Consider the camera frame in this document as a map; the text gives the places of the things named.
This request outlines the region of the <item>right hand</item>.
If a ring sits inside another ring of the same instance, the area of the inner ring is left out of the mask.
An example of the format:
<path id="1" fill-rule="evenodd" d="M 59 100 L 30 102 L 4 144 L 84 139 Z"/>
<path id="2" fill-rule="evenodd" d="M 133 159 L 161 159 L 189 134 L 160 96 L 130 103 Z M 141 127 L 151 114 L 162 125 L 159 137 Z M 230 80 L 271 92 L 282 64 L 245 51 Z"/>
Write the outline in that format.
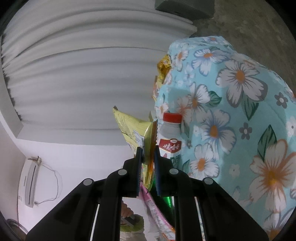
<path id="1" fill-rule="evenodd" d="M 121 202 L 121 225 L 126 225 L 126 218 L 128 221 L 131 221 L 132 224 L 135 223 L 135 216 L 133 211 L 125 204 L 123 201 Z"/>

